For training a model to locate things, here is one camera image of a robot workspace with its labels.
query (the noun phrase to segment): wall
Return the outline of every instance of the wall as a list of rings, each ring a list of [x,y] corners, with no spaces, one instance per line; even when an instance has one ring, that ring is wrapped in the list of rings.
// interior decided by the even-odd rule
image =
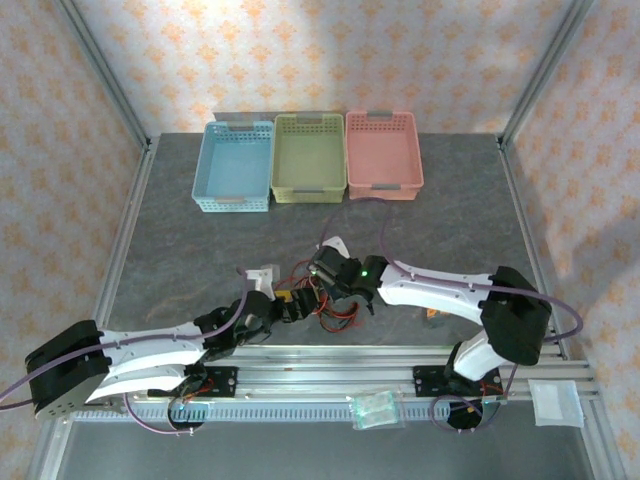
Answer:
[[[596,3],[516,141],[553,293],[585,317],[627,472],[640,475],[640,11]]]
[[[502,131],[570,0],[77,4],[150,135],[212,110],[353,108],[468,133]]]
[[[2,2],[0,31],[1,391],[90,317],[140,149],[52,1]],[[0,431],[0,477],[23,478],[31,408],[1,413]]]

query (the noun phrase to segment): white robotic arm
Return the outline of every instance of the white robotic arm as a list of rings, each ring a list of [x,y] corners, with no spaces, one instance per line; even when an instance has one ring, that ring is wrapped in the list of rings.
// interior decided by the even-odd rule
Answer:
[[[550,306],[524,296],[495,295],[488,289],[471,288],[498,282],[533,289],[512,269],[500,267],[493,275],[457,275],[406,264],[394,267],[383,257],[375,256],[360,263],[349,257],[338,237],[321,245],[307,268],[320,280],[321,288],[332,301],[364,300],[373,313],[373,301],[380,299],[386,305],[448,312],[483,327],[472,339],[455,346],[446,380],[452,385],[476,382],[505,361],[537,363]],[[194,366],[197,370],[205,362],[228,356],[256,334],[269,333],[273,323],[302,320],[320,306],[315,288],[293,289],[284,297],[274,294],[273,266],[246,273],[255,285],[247,293],[240,312],[237,300],[228,308],[217,308],[193,322],[143,332],[99,331],[95,322],[86,320],[32,352],[26,359],[29,372],[68,357],[74,350],[96,347],[95,353],[79,355],[30,381],[36,416],[64,415],[78,406],[126,392],[198,390],[201,379],[194,380]],[[436,281],[425,281],[424,277]],[[437,280],[455,280],[470,287],[445,286]],[[222,333],[213,334],[221,328]],[[153,338],[132,342],[148,336]]]

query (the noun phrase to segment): cable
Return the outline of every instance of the cable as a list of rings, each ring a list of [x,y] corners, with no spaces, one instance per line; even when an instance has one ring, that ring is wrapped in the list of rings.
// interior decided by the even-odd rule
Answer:
[[[348,330],[351,327],[358,327],[362,324],[362,323],[356,322],[356,318],[360,310],[360,306],[357,303],[351,304],[351,306],[349,307],[349,310],[345,312],[336,312],[328,305],[327,303],[328,299],[329,299],[329,294],[325,292],[324,302],[322,303],[322,306],[315,312],[318,315],[318,318],[320,319],[320,326],[322,327],[323,330],[326,330],[329,333],[341,333]],[[323,315],[326,315],[327,317],[338,320],[338,327],[335,328],[335,327],[329,326],[325,322]]]
[[[536,300],[543,300],[545,302],[555,304],[561,307],[563,310],[567,311],[569,314],[571,314],[571,316],[575,319],[576,325],[573,329],[569,330],[568,332],[552,335],[550,337],[545,337],[544,339],[545,342],[555,342],[558,340],[563,340],[573,335],[577,335],[582,331],[582,328],[584,326],[584,320],[582,319],[582,316],[567,303],[563,302],[558,298],[552,297],[550,295],[545,295],[543,293],[539,293],[533,290],[525,290],[522,288],[501,287],[499,285],[482,285],[482,284],[476,284],[471,282],[465,283],[457,280],[443,280],[441,278],[429,277],[427,275],[420,275],[420,274],[416,274],[415,272],[409,272],[408,270],[406,270],[405,268],[403,268],[401,265],[398,264],[398,262],[394,259],[393,255],[390,253],[389,249],[385,244],[384,234],[385,234],[387,225],[389,223],[389,220],[391,219],[391,204],[382,198],[375,198],[375,197],[358,198],[358,199],[351,200],[343,204],[342,206],[340,206],[335,212],[333,212],[329,216],[329,219],[325,223],[325,226],[322,229],[322,233],[320,234],[320,243],[318,245],[322,245],[324,243],[324,240],[327,236],[327,231],[329,230],[329,226],[335,219],[336,215],[347,206],[350,206],[354,203],[360,203],[360,202],[382,203],[383,205],[387,206],[387,211],[385,213],[384,220],[382,222],[382,227],[380,227],[380,231],[378,234],[378,245],[380,246],[380,250],[382,251],[383,256],[385,257],[387,262],[389,262],[389,265],[391,265],[396,271],[404,275],[408,275],[412,279],[416,278],[419,280],[433,283],[435,285],[441,285],[443,287],[466,288],[469,290],[482,290],[482,291],[493,291],[498,293],[509,293],[512,295],[524,295],[526,297],[535,298]]]
[[[13,392],[15,392],[22,385],[30,382],[34,378],[39,377],[43,373],[48,372],[52,368],[56,368],[57,366],[62,365],[63,363],[68,362],[69,360],[73,360],[74,358],[82,357],[84,355],[89,355],[90,353],[95,353],[95,352],[106,350],[109,348],[119,348],[121,346],[132,345],[135,343],[148,342],[151,340],[193,341],[193,340],[205,340],[207,338],[220,335],[221,333],[229,329],[236,322],[236,320],[240,317],[242,310],[244,309],[245,303],[247,302],[247,295],[249,293],[249,280],[247,279],[247,273],[245,272],[244,269],[240,269],[240,268],[238,268],[238,273],[244,279],[240,304],[238,305],[238,308],[236,309],[232,317],[229,319],[229,321],[224,325],[222,325],[217,330],[212,330],[211,332],[201,333],[197,335],[171,335],[167,333],[152,334],[152,335],[145,335],[142,337],[126,338],[124,340],[121,340],[120,342],[108,342],[108,343],[103,343],[98,345],[91,345],[90,347],[84,347],[79,350],[74,350],[73,352],[62,355],[54,360],[51,360],[48,363],[45,363],[44,365],[41,365],[40,367],[36,368],[32,372],[22,377],[13,385],[10,385],[4,392],[0,394],[0,403],[5,401],[7,397],[13,394]],[[20,408],[25,405],[25,402],[27,402],[27,400],[23,400],[21,402],[9,404],[9,405],[0,405],[0,407],[2,407],[2,410],[0,411],[8,411],[8,410],[14,410],[16,408]]]
[[[569,338],[573,335],[577,335],[578,333],[580,333],[580,331],[582,331],[582,328],[584,327],[584,320],[582,319],[582,316],[570,305],[568,305],[567,303],[563,302],[562,300],[549,296],[549,295],[545,295],[543,293],[539,293],[536,291],[532,291],[532,290],[525,290],[525,289],[521,289],[521,288],[511,288],[511,287],[501,287],[498,285],[480,285],[480,284],[475,284],[475,283],[465,283],[465,282],[460,282],[460,281],[456,281],[456,280],[443,280],[440,278],[435,278],[435,277],[429,277],[427,275],[420,275],[420,274],[416,274],[415,272],[410,272],[408,270],[406,270],[405,268],[403,268],[401,265],[398,264],[398,262],[394,259],[393,255],[390,253],[389,249],[387,248],[386,244],[385,244],[385,240],[384,240],[384,234],[387,228],[387,225],[389,224],[389,220],[391,219],[391,204],[382,199],[382,198],[376,198],[376,197],[364,197],[364,198],[358,198],[358,199],[354,199],[349,201],[348,203],[345,203],[343,205],[341,205],[336,211],[334,211],[329,218],[327,219],[322,232],[320,234],[320,241],[318,242],[318,245],[323,245],[325,238],[327,236],[327,232],[329,230],[329,227],[331,225],[331,223],[335,220],[336,216],[347,206],[351,206],[354,203],[364,203],[364,202],[369,202],[369,203],[381,203],[383,205],[387,206],[387,211],[385,212],[384,215],[384,219],[382,222],[382,226],[380,227],[379,233],[378,233],[378,245],[380,247],[380,250],[382,251],[383,256],[385,257],[385,259],[387,260],[387,262],[389,262],[389,265],[391,265],[392,268],[394,268],[396,271],[407,275],[408,277],[411,277],[412,279],[419,279],[422,281],[426,281],[426,282],[430,282],[433,283],[435,285],[441,285],[444,287],[455,287],[455,288],[465,288],[465,289],[469,289],[469,290],[482,290],[482,291],[493,291],[493,292],[498,292],[498,293],[508,293],[508,294],[512,294],[512,295],[524,295],[530,298],[535,298],[536,300],[543,300],[545,302],[557,305],[559,307],[561,307],[563,310],[567,311],[569,314],[571,314],[571,316],[575,319],[576,325],[573,329],[569,330],[568,332],[564,332],[561,334],[557,334],[557,335],[552,335],[549,337],[545,337],[544,341],[545,342],[554,342],[554,341],[558,341],[558,340],[562,340],[565,338]],[[516,373],[516,369],[518,368],[517,365],[513,366],[513,369],[511,370],[511,376],[509,377],[509,382],[507,383],[507,388],[504,391],[504,395],[505,397],[508,396],[509,394],[509,389],[511,388],[511,384],[513,383],[513,379],[515,377],[515,373]],[[462,402],[466,405],[468,405],[469,407],[473,408],[476,412],[478,412],[477,408],[471,404],[471,402],[469,402],[468,400],[466,400],[463,397],[459,397],[457,395],[441,395],[439,397],[436,397],[433,399],[433,401],[431,402],[431,404],[429,405],[429,414],[431,417],[431,421],[434,423],[434,425],[436,425],[438,428],[440,428],[441,430],[444,431],[448,431],[448,432],[456,432],[458,430],[453,430],[450,428],[445,428],[443,426],[441,426],[439,423],[436,422],[435,420],[435,406],[436,404],[440,401],[440,400],[456,400],[458,402]],[[459,430],[459,432],[474,432],[478,429],[481,428],[486,428],[489,425],[492,424],[496,413],[494,413],[494,415],[491,416],[491,418],[483,425],[479,425],[477,428],[474,429],[470,429],[468,431],[466,430]]]
[[[302,277],[301,279],[296,280],[296,277],[295,277],[296,270],[298,270],[298,268],[300,268],[302,265],[309,263],[310,261],[311,259],[307,259],[307,260],[301,260],[298,263],[296,263],[294,267],[291,269],[291,273],[289,274],[289,277],[283,280],[280,280],[278,283],[276,283],[276,285],[273,287],[273,290],[274,291],[278,290],[282,285],[286,283],[288,283],[289,285],[291,285],[292,282],[297,284],[297,282],[303,280],[305,277]]]
[[[513,383],[513,379],[516,375],[516,370],[518,369],[518,365],[514,364],[513,368],[511,369],[511,375],[509,376],[509,381],[507,382],[507,388],[505,388],[503,395],[505,398],[507,398],[509,396],[509,389],[511,388],[511,384]],[[493,421],[495,420],[497,414],[498,414],[498,409],[496,409],[496,411],[493,413],[493,415],[491,415],[491,417],[483,424],[478,425],[475,428],[470,428],[469,430],[462,430],[462,429],[455,429],[455,428],[448,428],[448,427],[444,427],[443,425],[441,425],[437,420],[436,420],[436,415],[435,415],[435,409],[436,409],[436,404],[442,400],[454,400],[456,402],[462,402],[465,405],[467,405],[470,408],[473,408],[473,411],[476,412],[478,415],[480,415],[480,417],[482,417],[482,412],[480,412],[480,410],[478,410],[478,408],[473,405],[469,400],[467,400],[464,397],[460,397],[458,395],[440,395],[439,397],[434,398],[431,403],[429,404],[429,420],[431,420],[431,423],[433,423],[437,428],[439,428],[440,430],[442,430],[443,432],[448,432],[448,433],[458,433],[458,434],[469,434],[469,433],[474,433],[478,430],[484,430],[485,428],[489,427],[490,425],[493,424]]]
[[[273,331],[272,330],[269,330],[268,332],[262,331],[262,333],[266,333],[266,335],[262,338],[262,340],[260,340],[259,342],[246,343],[245,345],[262,345],[264,342],[269,340],[269,338],[271,338],[271,334],[273,333]]]
[[[131,408],[131,404],[129,403],[129,396],[126,393],[122,395],[122,398],[124,398],[124,406],[127,408],[127,412],[129,413],[131,418],[133,418],[133,420],[145,430],[149,430],[150,432],[158,433],[160,435],[175,435],[177,437],[179,437],[184,433],[190,433],[189,431],[186,431],[186,430],[185,431],[162,430],[160,428],[156,428],[149,425],[144,420],[142,420],[138,415],[136,415],[136,413],[133,411],[133,409]]]
[[[18,408],[26,407],[27,405],[32,405],[33,399],[23,400],[21,402],[16,402],[12,405],[0,405],[0,412],[8,412],[9,410],[16,410]]]
[[[486,394],[487,390],[493,390],[498,395],[504,395],[504,390],[500,387],[496,387],[495,385],[486,384],[482,380],[480,380],[480,385],[482,386],[482,391]]]
[[[322,305],[317,310],[314,310],[313,313],[319,315],[326,308],[327,302],[329,301],[329,295],[324,296],[324,300],[322,301]]]

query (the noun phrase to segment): basket handle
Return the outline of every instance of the basket handle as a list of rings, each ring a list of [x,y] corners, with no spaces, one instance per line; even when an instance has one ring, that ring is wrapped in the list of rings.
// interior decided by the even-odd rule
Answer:
[[[230,132],[253,132],[253,122],[227,122],[227,128]]]
[[[393,112],[391,110],[371,110],[367,112],[367,120],[389,122],[393,120]]]
[[[307,113],[302,115],[296,115],[296,122],[300,125],[305,124],[320,124],[322,123],[322,114],[321,113]]]
[[[214,200],[218,203],[245,203],[247,201],[244,197],[214,197]]]
[[[293,193],[324,193],[323,188],[294,188]]]
[[[374,183],[371,190],[400,190],[401,186],[397,183]]]

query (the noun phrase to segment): green basket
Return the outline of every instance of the green basket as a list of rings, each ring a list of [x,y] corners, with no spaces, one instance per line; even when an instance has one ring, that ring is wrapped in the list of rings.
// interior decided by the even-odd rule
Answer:
[[[342,115],[276,117],[271,188],[278,203],[340,203],[347,187]]]

